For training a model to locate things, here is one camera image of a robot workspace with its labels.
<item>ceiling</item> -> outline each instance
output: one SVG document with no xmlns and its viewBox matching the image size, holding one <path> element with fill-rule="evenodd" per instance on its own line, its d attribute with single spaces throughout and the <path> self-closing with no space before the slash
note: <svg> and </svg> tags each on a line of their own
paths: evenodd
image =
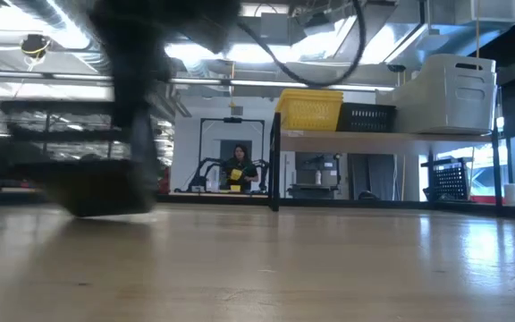
<svg viewBox="0 0 515 322">
<path fill-rule="evenodd" d="M 13 3 L 13 0 L 1 1 Z M 73 3 L 82 4 L 84 1 L 76 0 L 73 1 Z M 63 1 L 56 2 L 66 5 L 71 3 Z M 445 2 L 442 0 L 434 0 L 431 5 L 431 10 L 428 11 L 425 4 L 418 0 L 365 0 L 363 8 L 367 18 L 367 48 L 361 61 L 363 64 L 346 82 L 375 86 L 396 86 L 398 75 L 390 72 L 384 62 L 388 64 L 403 64 L 411 71 L 420 68 L 426 58 L 432 54 L 470 54 L 474 51 L 474 45 L 476 44 L 475 24 L 470 21 L 458 21 L 460 16 L 457 12 L 461 9 L 458 7 L 458 3 L 461 3 L 461 1 Z M 505 8 L 507 4 L 515 5 L 515 1 L 493 0 L 490 4 L 493 7 Z M 277 47 L 278 49 L 276 50 L 284 50 L 286 57 L 294 57 L 288 58 L 289 61 L 287 65 L 297 74 L 310 80 L 327 81 L 338 77 L 348 68 L 349 61 L 354 56 L 356 48 L 359 45 L 357 37 L 359 25 L 354 22 L 355 15 L 351 16 L 353 22 L 349 30 L 345 27 L 348 20 L 339 20 L 335 22 L 335 26 L 339 28 L 337 28 L 333 34 L 325 34 L 321 39 L 317 40 L 315 38 L 305 38 L 303 28 L 300 25 L 304 21 L 307 21 L 310 14 L 326 11 L 327 9 L 331 9 L 328 14 L 344 14 L 347 12 L 347 10 L 345 10 L 347 5 L 349 5 L 349 0 L 274 0 L 262 5 L 244 4 L 242 15 L 246 17 L 242 19 L 244 19 L 248 25 L 253 26 L 252 28 L 261 28 L 261 30 L 265 32 L 264 26 L 268 23 L 279 21 L 279 16 L 284 17 L 282 21 L 288 21 L 286 27 L 289 27 L 290 30 L 288 30 L 286 36 L 276 40 L 277 46 L 279 47 Z M 262 14 L 273 13 L 274 10 L 280 14 Z M 428 12 L 431 13 L 431 27 L 439 29 L 445 38 L 444 44 L 440 47 L 422 47 L 422 44 L 429 40 L 427 37 L 428 33 L 421 32 L 426 29 L 426 22 L 429 17 Z M 83 33 L 85 31 L 82 25 L 77 24 L 77 22 L 73 23 L 73 26 L 79 28 L 79 31 L 75 32 L 75 30 L 74 34 L 71 35 L 72 39 L 67 39 L 67 41 L 65 40 L 64 34 L 59 35 L 56 30 L 53 30 L 47 23 L 35 18 L 36 17 L 32 15 L 29 16 L 14 6 L 0 7 L 0 71 L 25 72 L 31 67 L 33 72 L 97 74 L 97 71 L 89 66 L 88 61 L 86 62 L 85 59 L 81 59 L 80 50 L 69 51 L 64 48 L 64 44 L 67 42 L 73 44 L 77 43 L 77 34 L 80 34 L 81 30 Z M 490 17 L 485 17 L 485 19 L 483 19 L 482 28 L 480 30 L 482 36 L 481 45 L 489 43 L 492 39 L 504 33 L 504 31 L 514 23 L 513 19 L 508 21 L 489 21 L 489 18 Z M 43 34 L 54 41 L 44 61 L 33 66 L 32 61 L 27 59 L 19 50 L 19 44 L 25 39 L 26 35 L 30 33 Z M 235 79 L 237 80 L 291 81 L 289 77 L 280 72 L 279 68 L 273 64 L 269 57 L 264 55 L 264 52 L 257 48 L 251 40 L 244 40 L 247 39 L 245 34 L 240 34 L 238 30 L 235 30 L 232 32 L 231 37 L 238 39 L 238 41 L 240 41 L 240 39 L 247 41 L 245 43 L 238 43 L 239 45 L 245 46 L 244 50 L 240 52 L 240 55 L 234 53 L 236 46 L 233 46 L 232 50 L 228 53 L 223 54 L 231 58 L 233 56 L 238 57 L 236 60 L 239 61 L 236 62 L 235 65 L 221 59 L 207 59 L 208 57 L 205 56 L 205 52 L 201 51 L 193 44 L 183 44 L 183 42 L 179 44 L 186 45 L 187 47 L 185 48 L 187 50 L 180 52 L 180 47 L 177 47 L 179 48 L 177 49 L 178 57 L 173 59 L 177 77 L 231 78 L 233 69 Z M 327 56 L 328 49 L 325 48 L 325 45 L 329 38 L 335 38 L 335 41 L 342 39 L 342 43 L 337 47 L 334 55 Z M 86 42 L 82 41 L 74 45 L 78 45 L 77 48 L 81 49 L 89 43 L 88 39 L 85 40 Z M 279 46 L 279 44 L 283 45 L 284 42 L 287 42 L 287 46 Z M 316 50 L 320 47 L 325 48 L 325 51 L 316 53 Z M 82 52 L 89 55 L 100 54 L 96 50 L 85 50 Z M 195 56 L 196 53 L 201 54 L 198 55 L 199 59 L 196 59 L 193 63 L 192 57 Z M 194 101 L 199 102 L 201 98 L 215 97 L 212 99 L 217 102 L 215 105 L 224 106 L 217 108 L 225 108 L 226 110 L 227 104 L 223 105 L 222 103 L 231 100 L 229 98 L 230 89 L 224 87 L 181 85 L 177 87 L 177 90 L 180 97 L 182 97 L 182 103 L 189 108 L 191 114 L 202 113 L 193 103 Z M 281 90 L 275 88 L 237 87 L 234 89 L 235 97 L 254 97 L 239 99 L 256 99 L 255 103 L 258 103 L 260 99 L 262 99 L 260 97 L 271 101 L 279 97 L 280 93 Z M 175 96 L 168 97 L 163 93 L 160 93 L 160 96 L 162 98 L 160 100 L 162 105 L 164 105 L 168 99 L 177 99 Z M 89 86 L 88 84 L 36 84 L 31 83 L 31 80 L 8 80 L 0 81 L 0 97 L 112 100 L 112 91 L 108 87 Z M 210 102 L 210 100 L 207 99 L 202 101 L 206 103 Z M 244 105 L 252 106 L 249 101 L 244 101 Z M 168 105 L 161 106 L 160 108 L 168 109 Z M 39 121 L 35 115 L 24 115 L 24 117 L 26 121 Z M 99 124 L 104 121 L 104 119 L 90 120 L 75 118 L 73 116 L 69 121 L 71 123 Z M 166 159 L 169 160 L 172 156 L 172 148 L 170 148 L 173 145 L 172 135 L 168 135 L 167 138 L 164 137 L 164 140 L 170 140 L 170 143 L 165 143 L 165 146 L 160 149 L 160 153 L 166 155 Z M 65 153 L 66 155 L 76 157 L 79 157 L 80 153 L 82 153 L 78 148 L 57 147 L 57 150 L 60 151 L 58 152 L 59 154 Z M 117 153 L 122 155 L 124 153 L 123 148 L 118 148 Z"/>
</svg>

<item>person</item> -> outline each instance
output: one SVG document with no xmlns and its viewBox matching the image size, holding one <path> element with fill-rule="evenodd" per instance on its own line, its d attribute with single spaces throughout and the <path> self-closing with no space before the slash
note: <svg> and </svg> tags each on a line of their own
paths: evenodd
<svg viewBox="0 0 515 322">
<path fill-rule="evenodd" d="M 238 180 L 231 178 L 232 170 L 234 169 L 242 172 Z M 241 191 L 244 193 L 251 192 L 252 182 L 259 182 L 258 170 L 249 159 L 248 148 L 241 144 L 236 145 L 233 150 L 233 157 L 226 162 L 225 172 L 228 177 L 228 186 L 240 185 Z"/>
</svg>

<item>yellow object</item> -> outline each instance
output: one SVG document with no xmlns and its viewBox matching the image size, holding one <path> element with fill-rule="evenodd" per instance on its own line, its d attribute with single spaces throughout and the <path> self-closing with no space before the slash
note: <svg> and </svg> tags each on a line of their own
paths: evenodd
<svg viewBox="0 0 515 322">
<path fill-rule="evenodd" d="M 230 179 L 234 181 L 238 181 L 241 178 L 242 172 L 238 169 L 233 169 L 232 173 L 230 174 Z"/>
<path fill-rule="evenodd" d="M 343 93 L 321 89 L 285 89 L 277 103 L 284 130 L 336 131 Z"/>
</svg>

